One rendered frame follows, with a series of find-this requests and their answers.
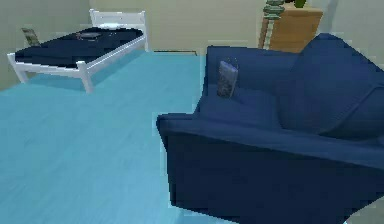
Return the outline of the grey remote control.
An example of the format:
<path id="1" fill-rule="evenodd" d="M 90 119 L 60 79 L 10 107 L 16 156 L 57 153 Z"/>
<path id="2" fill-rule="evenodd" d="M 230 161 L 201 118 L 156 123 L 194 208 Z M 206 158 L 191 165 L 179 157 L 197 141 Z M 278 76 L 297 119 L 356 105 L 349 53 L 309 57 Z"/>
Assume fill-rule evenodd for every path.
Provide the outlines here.
<path id="1" fill-rule="evenodd" d="M 238 68 L 226 61 L 219 64 L 219 76 L 217 84 L 217 95 L 230 98 L 233 95 L 238 78 Z"/>

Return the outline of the dark blue sofa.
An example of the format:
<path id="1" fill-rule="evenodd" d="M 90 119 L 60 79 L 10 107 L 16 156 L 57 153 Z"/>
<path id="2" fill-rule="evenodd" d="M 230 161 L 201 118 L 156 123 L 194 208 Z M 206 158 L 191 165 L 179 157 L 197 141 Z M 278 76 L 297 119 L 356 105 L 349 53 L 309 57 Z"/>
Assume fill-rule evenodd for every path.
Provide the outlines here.
<path id="1" fill-rule="evenodd" d="M 238 68 L 217 95 L 219 64 Z M 384 70 L 322 33 L 298 53 L 211 46 L 191 114 L 160 115 L 174 206 L 238 224 L 343 224 L 384 197 Z"/>

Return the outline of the grey striped object behind bed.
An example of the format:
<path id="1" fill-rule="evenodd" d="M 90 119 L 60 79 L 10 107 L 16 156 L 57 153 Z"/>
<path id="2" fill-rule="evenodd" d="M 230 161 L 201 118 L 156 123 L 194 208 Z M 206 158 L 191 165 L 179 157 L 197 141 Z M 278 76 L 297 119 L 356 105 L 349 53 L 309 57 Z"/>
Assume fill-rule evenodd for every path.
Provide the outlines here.
<path id="1" fill-rule="evenodd" d="M 31 28 L 22 28 L 22 32 L 30 46 L 40 46 L 40 41 L 35 33 L 35 31 Z"/>

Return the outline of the white pillow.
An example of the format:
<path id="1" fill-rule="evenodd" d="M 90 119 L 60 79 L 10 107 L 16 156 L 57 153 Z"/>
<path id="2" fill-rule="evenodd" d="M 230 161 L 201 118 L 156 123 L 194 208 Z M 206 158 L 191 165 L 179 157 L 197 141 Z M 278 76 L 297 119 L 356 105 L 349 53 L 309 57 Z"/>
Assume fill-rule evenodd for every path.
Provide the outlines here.
<path id="1" fill-rule="evenodd" d="M 100 29 L 117 30 L 126 27 L 126 24 L 121 23 L 102 23 L 97 26 Z"/>

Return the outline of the wooden chest of drawers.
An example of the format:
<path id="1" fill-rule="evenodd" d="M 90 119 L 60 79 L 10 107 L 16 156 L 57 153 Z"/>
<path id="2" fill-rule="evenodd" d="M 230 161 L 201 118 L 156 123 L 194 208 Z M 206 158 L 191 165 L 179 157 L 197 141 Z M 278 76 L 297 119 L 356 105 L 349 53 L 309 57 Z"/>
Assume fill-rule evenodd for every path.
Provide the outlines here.
<path id="1" fill-rule="evenodd" d="M 323 11 L 307 3 L 302 8 L 293 3 L 283 7 L 279 19 L 262 20 L 258 47 L 298 53 L 315 37 Z"/>

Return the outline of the dark round object on bed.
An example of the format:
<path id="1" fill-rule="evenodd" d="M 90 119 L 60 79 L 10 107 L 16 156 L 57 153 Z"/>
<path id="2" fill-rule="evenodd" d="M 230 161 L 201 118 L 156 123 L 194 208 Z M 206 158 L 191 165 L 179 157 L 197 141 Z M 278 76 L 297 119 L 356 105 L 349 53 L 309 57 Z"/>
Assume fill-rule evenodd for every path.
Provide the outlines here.
<path id="1" fill-rule="evenodd" d="M 96 33 L 96 32 L 85 32 L 85 33 L 77 32 L 76 33 L 76 38 L 78 40 L 90 40 L 90 41 L 93 41 L 93 40 L 96 40 L 100 36 L 101 36 L 101 34 L 100 33 Z"/>

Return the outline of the white bed with dark cover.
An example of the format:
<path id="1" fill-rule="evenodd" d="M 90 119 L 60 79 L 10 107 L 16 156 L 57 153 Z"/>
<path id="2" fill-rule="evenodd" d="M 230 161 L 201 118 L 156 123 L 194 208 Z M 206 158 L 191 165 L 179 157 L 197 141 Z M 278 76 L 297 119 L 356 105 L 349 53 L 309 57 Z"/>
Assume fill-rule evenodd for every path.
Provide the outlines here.
<path id="1" fill-rule="evenodd" d="M 78 78 L 86 92 L 93 91 L 92 76 L 139 48 L 149 48 L 146 13 L 89 11 L 92 26 L 77 32 L 96 32 L 96 40 L 78 40 L 76 33 L 30 46 L 7 55 L 18 79 L 28 81 L 29 72 Z M 100 29 L 102 23 L 126 24 L 117 30 Z"/>

